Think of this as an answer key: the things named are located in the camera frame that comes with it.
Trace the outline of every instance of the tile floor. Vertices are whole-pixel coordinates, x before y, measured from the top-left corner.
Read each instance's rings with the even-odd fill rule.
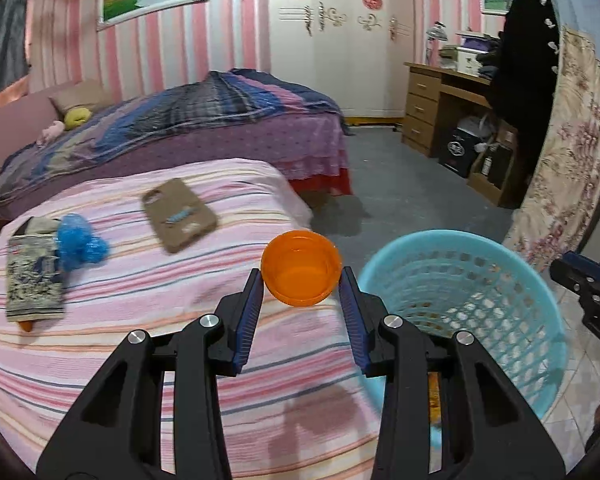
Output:
[[[577,295],[559,285],[552,288],[564,320],[570,358],[558,396],[542,421],[570,470],[584,455],[600,402],[600,341],[583,326]]]

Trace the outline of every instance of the pink striped bedsheet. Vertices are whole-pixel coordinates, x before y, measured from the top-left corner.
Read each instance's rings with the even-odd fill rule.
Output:
[[[178,254],[158,244],[140,196],[181,177],[219,227]],[[73,272],[66,315],[26,334],[4,315],[6,242],[29,216],[87,217],[111,248],[101,266]],[[307,228],[311,213],[272,166],[251,160],[188,164],[75,186],[0,234],[0,431],[31,468],[62,416],[134,328],[174,332],[241,290],[276,235]],[[268,292],[249,363],[219,380],[234,478],[370,476],[379,418],[357,378],[335,298],[294,309]],[[173,374],[162,406],[162,468],[173,464]]]

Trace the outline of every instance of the wooden desk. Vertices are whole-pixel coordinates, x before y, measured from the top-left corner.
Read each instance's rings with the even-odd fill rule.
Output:
[[[487,79],[435,66],[405,66],[410,77],[402,142],[427,156],[436,156],[442,135],[461,118],[482,115],[485,108],[491,108],[484,97]]]

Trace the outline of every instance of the wall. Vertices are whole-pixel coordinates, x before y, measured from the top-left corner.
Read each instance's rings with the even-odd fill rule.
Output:
[[[449,43],[460,44],[458,30],[485,32],[497,36],[504,26],[504,16],[493,16],[480,12],[480,0],[415,0],[416,49],[415,62],[424,63],[426,46],[425,31],[434,22],[446,25]]]
[[[96,30],[97,0],[29,0],[30,91],[94,78],[117,99],[193,83],[208,70],[269,69],[267,0],[209,0]]]

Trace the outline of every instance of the light blue plastic basket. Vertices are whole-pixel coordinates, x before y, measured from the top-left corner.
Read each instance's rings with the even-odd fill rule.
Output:
[[[403,236],[371,258],[358,285],[423,332],[471,331],[539,418],[554,402],[568,356],[558,306],[538,273],[502,245],[460,231]],[[381,411],[384,378],[361,380]],[[432,428],[431,443],[440,440]]]

